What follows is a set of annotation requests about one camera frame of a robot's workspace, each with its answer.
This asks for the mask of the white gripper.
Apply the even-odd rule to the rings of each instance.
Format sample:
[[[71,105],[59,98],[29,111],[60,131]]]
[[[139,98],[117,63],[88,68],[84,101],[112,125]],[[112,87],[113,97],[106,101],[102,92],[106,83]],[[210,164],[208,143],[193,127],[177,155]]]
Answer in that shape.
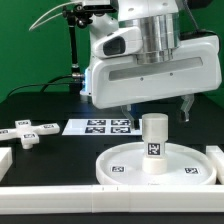
[[[91,71],[92,102],[100,109],[123,105],[122,113],[138,130],[129,104],[184,95],[181,120],[188,122],[193,93],[215,90],[222,82],[218,52],[219,39],[212,35],[183,41],[162,63],[139,65],[132,55],[97,59]]]

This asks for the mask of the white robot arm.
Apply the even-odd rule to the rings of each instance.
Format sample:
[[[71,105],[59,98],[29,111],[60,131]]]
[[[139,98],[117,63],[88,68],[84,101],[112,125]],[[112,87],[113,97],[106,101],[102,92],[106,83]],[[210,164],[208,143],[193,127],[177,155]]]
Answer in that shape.
[[[182,120],[198,92],[222,81],[219,38],[198,30],[180,38],[179,11],[187,0],[83,0],[90,12],[87,87],[94,106],[119,106],[180,96]]]

